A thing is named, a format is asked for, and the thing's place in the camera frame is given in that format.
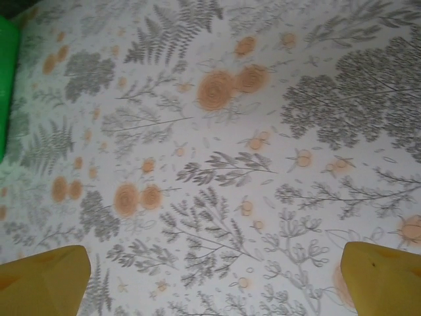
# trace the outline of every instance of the gray branch print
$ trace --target gray branch print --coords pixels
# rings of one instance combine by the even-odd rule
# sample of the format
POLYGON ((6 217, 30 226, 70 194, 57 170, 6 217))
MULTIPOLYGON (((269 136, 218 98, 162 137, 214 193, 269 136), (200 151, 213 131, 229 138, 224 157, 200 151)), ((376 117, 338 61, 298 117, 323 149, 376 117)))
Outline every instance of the gray branch print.
POLYGON ((88 191, 80 203, 80 224, 85 234, 94 228, 95 237, 100 242, 116 237, 120 232, 120 219, 114 217, 111 206, 103 206, 103 197, 98 191, 88 191))
POLYGON ((126 252, 123 245, 116 244, 107 252, 107 258, 117 261, 122 267, 134 265, 138 272, 149 275, 159 274, 162 266, 178 270, 174 265, 178 258, 166 248, 157 244, 148 247, 139 239, 135 239, 129 248, 130 251, 126 252))
POLYGON ((66 99, 75 103, 83 93, 96 96, 101 86, 108 89, 114 79, 115 63, 110 58, 101 61, 99 53, 86 50, 73 54, 66 65, 64 75, 70 77, 67 83, 66 99))
POLYGON ((188 163, 177 173, 177 180, 183 180, 183 182, 193 180, 199 186, 215 180, 220 182, 220 186, 235 184, 240 187, 251 181, 250 174, 253 172, 276 174, 269 169, 272 161, 258 153, 240 152, 237 157, 231 157, 220 151, 214 151, 214 153, 216 155, 211 155, 210 160, 205 161, 210 168, 202 168, 200 163, 188 163))
POLYGON ((324 24, 317 25, 304 39, 308 47, 324 41, 332 41, 342 48, 351 48, 354 43, 372 41, 383 29, 413 25, 421 13, 411 7, 387 11, 393 2, 366 0, 348 15, 336 15, 324 24))
POLYGON ((97 312, 103 315, 103 310, 111 312, 112 301, 109 289, 110 269, 107 269, 103 277, 101 272, 101 261, 96 256, 96 265, 91 273, 91 278, 86 287, 84 298, 80 304, 78 316, 90 316, 97 312))
POLYGON ((276 190, 275 197, 282 203, 292 204, 298 199, 299 209, 317 209, 323 207, 325 202, 339 202, 344 204, 341 208, 340 219, 358 216, 363 205, 373 207, 380 218, 397 216, 401 213, 402 203, 416 203, 413 193, 421 188, 421 176, 416 174, 405 178, 395 176, 392 172, 374 169, 379 182, 394 186, 398 189, 383 190, 379 188, 367 188, 357 186, 350 176, 340 180, 340 188, 347 191, 349 197, 342 197, 342 192, 333 191, 327 184, 313 182, 314 193, 305 195, 302 190, 296 189, 289 184, 283 184, 276 190))
POLYGON ((187 49, 195 37, 207 30, 212 32, 212 20, 222 17, 222 8, 217 0, 178 0, 180 10, 153 6, 158 21, 146 17, 147 32, 137 28, 138 42, 132 42, 125 63, 158 64, 166 51, 165 63, 168 65, 172 56, 178 51, 178 57, 183 59, 187 49))
POLYGON ((40 124, 38 132, 33 133, 32 140, 22 151, 21 166, 51 174, 59 159, 67 159, 67 154, 73 152, 72 125, 67 127, 66 117, 63 117, 61 129, 53 120, 50 125, 50 132, 40 124))
POLYGON ((396 37, 385 49, 346 54, 336 64, 335 79, 303 76, 284 95, 283 122, 294 138, 317 128, 318 139, 337 150, 367 142, 384 131, 396 148, 421 163, 421 27, 410 41, 396 37))
POLYGON ((180 216, 179 221, 169 212, 159 217, 166 225, 162 233, 168 243, 186 237, 189 251, 184 260, 189 272, 182 276, 186 288, 202 285, 214 275, 226 277, 241 256, 259 260, 246 249, 245 237, 237 222, 228 218, 227 202, 209 187, 193 198, 192 207, 188 207, 187 201, 171 205, 180 216))
MULTIPOLYGON (((316 316, 320 316, 322 312, 320 301, 322 298, 322 289, 314 289, 314 286, 309 280, 309 272, 304 270, 303 265, 306 262, 311 262, 315 267, 323 267, 323 265, 329 262, 329 260, 326 258, 320 258, 320 255, 329 252, 329 248, 320 247, 317 239, 311 240, 310 244, 306 248, 300 243, 296 243, 295 245, 292 245, 291 243, 295 238, 308 234, 309 232, 322 232, 322 230, 319 229, 319 226, 322 224, 322 220, 312 219, 310 216, 306 216, 301 217, 300 220, 297 221, 295 219, 296 212, 286 211, 286 209, 280 212, 279 216, 281 218, 279 233, 266 234, 262 237, 262 241, 268 245, 264 250, 269 253, 279 251, 284 254, 286 258, 297 267, 298 273, 294 274, 294 272, 291 271, 283 271, 279 262, 268 261, 267 266, 265 266, 268 274, 264 275, 264 278, 271 280, 281 276, 287 279, 294 287, 302 291, 311 311, 316 316)), ((307 315, 307 311, 301 303, 296 303, 295 308, 285 306, 287 292, 286 295, 284 292, 281 296, 283 296, 282 300, 284 302, 278 302, 280 305, 275 307, 275 310, 280 309, 287 311, 290 309, 291 311, 295 310, 295 313, 292 315, 307 315)), ((260 308, 267 312, 265 315, 277 315, 275 310, 272 310, 271 307, 267 306, 265 303, 261 303, 260 308)))

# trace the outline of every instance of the leaf print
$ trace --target leaf print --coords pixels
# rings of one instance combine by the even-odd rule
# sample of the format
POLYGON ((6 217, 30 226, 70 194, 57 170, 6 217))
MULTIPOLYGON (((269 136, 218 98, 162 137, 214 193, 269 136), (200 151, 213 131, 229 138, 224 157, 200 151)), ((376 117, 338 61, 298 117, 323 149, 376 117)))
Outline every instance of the leaf print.
POLYGON ((178 0, 180 10, 174 11, 158 5, 153 5, 157 21, 147 17, 147 31, 137 29, 138 42, 132 42, 125 63, 158 64, 165 54, 168 65, 172 56, 178 51, 178 58, 186 56, 187 49, 195 37, 206 30, 212 32, 212 20, 218 17, 222 20, 222 8, 217 0, 178 0))
POLYGON ((78 315, 88 316, 97 312, 99 316, 103 315, 103 310, 111 311, 113 299, 110 296, 109 279, 110 269, 107 269, 103 277, 101 272, 101 262, 99 255, 96 255, 95 268, 91 273, 91 278, 87 283, 86 291, 78 315))
POLYGON ((22 151, 21 166, 35 169, 41 174, 45 171, 51 174, 59 159, 67 159, 68 152, 73 151, 72 125, 67 127, 66 117, 63 117, 61 129, 52 120, 50 125, 50 133, 41 124, 38 126, 38 133, 33 133, 32 140, 22 151))
POLYGON ((384 172, 380 168, 376 168, 374 171, 380 182, 395 187, 400 186, 400 188, 393 191, 360 187, 353 182, 350 176, 346 176, 339 181, 340 188, 345 189, 350 198, 341 197, 341 192, 335 192, 327 184, 321 182, 313 182, 312 189, 316 192, 310 192, 307 196, 303 194, 302 190, 284 184, 276 190, 275 197, 287 204, 292 204, 298 199, 301 201, 299 209, 317 209, 325 202, 340 202, 343 204, 342 214, 339 215, 340 219, 357 216, 363 205, 373 207, 379 218, 397 216, 401 213, 402 203, 412 204, 415 202, 412 194, 421 188, 421 181, 417 180, 418 175, 405 178, 395 176, 390 171, 384 172))
POLYGON ((178 258, 166 248, 156 244, 148 247, 141 240, 135 239, 129 249, 129 252, 126 252, 124 246, 116 244, 107 252, 107 258, 117 261, 122 267, 134 266, 138 272, 148 273, 149 275, 157 274, 156 269, 160 266, 177 269, 174 263, 178 258))
POLYGON ((99 53, 88 53, 86 50, 73 54, 66 65, 64 75, 70 77, 67 83, 66 99, 75 103, 83 93, 95 96, 101 86, 108 89, 114 79, 115 63, 103 59, 99 53))
POLYGON ((366 0, 348 16, 336 15, 324 24, 317 25, 304 39, 308 46, 333 41, 341 48, 351 48, 354 43, 372 41, 382 30, 381 26, 400 28, 411 26, 421 18, 420 12, 408 11, 407 7, 386 12, 392 2, 366 0))
POLYGON ((179 221, 169 212, 160 215, 165 225, 162 233, 168 243, 175 242, 181 236, 186 237, 189 251, 184 260, 188 274, 182 275, 186 288, 194 284, 202 285, 214 275, 226 277, 231 266, 242 255, 258 260, 245 248, 244 233, 237 222, 233 218, 227 221, 226 198, 218 197, 214 189, 209 187, 201 190, 193 201, 194 205, 190 208, 186 201, 180 205, 172 204, 172 208, 181 216, 179 221))
POLYGON ((269 169, 271 160, 257 153, 252 155, 240 152, 238 157, 230 157, 219 151, 214 153, 216 155, 211 155, 210 160, 205 161, 210 168, 202 169, 199 163, 188 163, 177 173, 177 180, 193 180, 199 186, 213 180, 219 182, 220 186, 243 186, 250 182, 252 172, 276 173, 269 169))
POLYGON ((100 242, 110 240, 120 231, 120 219, 112 215, 111 206, 103 206, 102 200, 98 191, 88 191, 80 204, 80 224, 85 234, 89 234, 94 228, 95 237, 100 242))
POLYGON ((359 135, 373 142, 384 131, 394 138, 394 147, 405 148, 421 163, 415 140, 420 129, 414 128, 420 112, 412 111, 421 99, 421 84, 415 80, 421 74, 412 66, 421 58, 420 33, 421 27, 412 26, 410 41, 397 37, 385 49, 346 54, 336 64, 335 79, 301 77, 295 87, 288 88, 284 97, 289 103, 282 107, 283 122, 290 125, 293 137, 300 138, 316 126, 318 140, 338 150, 343 145, 353 147, 359 135), (409 59, 402 59, 400 51, 407 52, 409 59), (408 74, 408 81, 403 81, 403 73, 408 74))

